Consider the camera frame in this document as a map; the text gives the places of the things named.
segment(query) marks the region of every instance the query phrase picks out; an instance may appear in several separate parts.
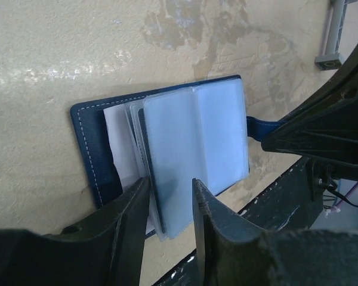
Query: beige tabletop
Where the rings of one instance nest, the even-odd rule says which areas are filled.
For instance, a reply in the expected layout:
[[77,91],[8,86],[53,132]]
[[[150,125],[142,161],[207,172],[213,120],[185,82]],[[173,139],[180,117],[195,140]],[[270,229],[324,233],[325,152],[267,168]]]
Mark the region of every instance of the beige tabletop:
[[[247,114],[277,120],[332,75],[329,0],[0,0],[0,228],[58,233],[94,210],[68,110],[77,102],[240,74]],[[340,51],[358,41],[350,4]],[[297,159],[249,142],[241,209]],[[145,243],[141,285],[195,248],[193,227]]]

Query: wallet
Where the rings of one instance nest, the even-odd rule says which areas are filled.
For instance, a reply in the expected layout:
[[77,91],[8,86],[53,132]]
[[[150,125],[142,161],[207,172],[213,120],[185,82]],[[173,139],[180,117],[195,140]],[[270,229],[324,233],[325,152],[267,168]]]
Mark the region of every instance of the wallet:
[[220,194],[248,175],[247,135],[260,141],[283,124],[246,117],[238,75],[83,102],[70,113],[97,207],[150,176],[146,235],[161,240],[192,221],[193,178]]

